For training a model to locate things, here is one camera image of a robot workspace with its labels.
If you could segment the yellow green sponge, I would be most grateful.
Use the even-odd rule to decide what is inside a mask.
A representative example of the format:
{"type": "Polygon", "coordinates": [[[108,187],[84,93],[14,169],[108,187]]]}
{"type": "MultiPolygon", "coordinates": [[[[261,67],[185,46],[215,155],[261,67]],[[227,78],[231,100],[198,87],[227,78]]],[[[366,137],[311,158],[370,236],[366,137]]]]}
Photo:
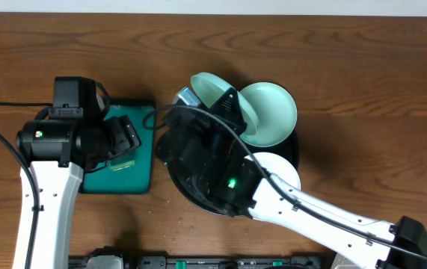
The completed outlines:
{"type": "Polygon", "coordinates": [[[117,171],[122,170],[125,168],[129,168],[135,165],[135,158],[134,157],[119,157],[112,159],[109,162],[110,170],[117,171]]]}

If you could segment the white plate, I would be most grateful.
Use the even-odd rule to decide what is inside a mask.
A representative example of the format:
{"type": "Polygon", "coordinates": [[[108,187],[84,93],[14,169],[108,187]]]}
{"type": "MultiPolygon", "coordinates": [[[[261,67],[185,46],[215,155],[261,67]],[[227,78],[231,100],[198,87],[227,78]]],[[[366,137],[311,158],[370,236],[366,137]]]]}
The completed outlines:
{"type": "Polygon", "coordinates": [[[255,152],[253,156],[269,173],[279,176],[292,187],[301,189],[301,180],[297,170],[285,158],[270,152],[255,152]]]}

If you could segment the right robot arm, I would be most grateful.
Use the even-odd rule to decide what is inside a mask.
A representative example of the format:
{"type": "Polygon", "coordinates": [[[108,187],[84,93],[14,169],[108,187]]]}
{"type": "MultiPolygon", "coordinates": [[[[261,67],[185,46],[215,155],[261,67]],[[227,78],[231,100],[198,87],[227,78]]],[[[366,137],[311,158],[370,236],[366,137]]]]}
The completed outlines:
{"type": "Polygon", "coordinates": [[[291,229],[358,268],[427,268],[427,231],[353,214],[301,190],[297,108],[275,84],[178,92],[156,156],[179,191],[213,214],[291,229]]]}

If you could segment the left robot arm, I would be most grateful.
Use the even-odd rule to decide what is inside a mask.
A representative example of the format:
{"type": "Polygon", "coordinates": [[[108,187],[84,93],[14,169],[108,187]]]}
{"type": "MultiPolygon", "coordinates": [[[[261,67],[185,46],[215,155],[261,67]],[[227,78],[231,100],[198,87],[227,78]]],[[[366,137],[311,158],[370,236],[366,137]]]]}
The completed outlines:
{"type": "Polygon", "coordinates": [[[98,81],[57,77],[46,116],[16,136],[22,207],[14,268],[67,268],[73,210],[85,174],[138,148],[126,115],[108,117],[110,96],[98,81]]]}

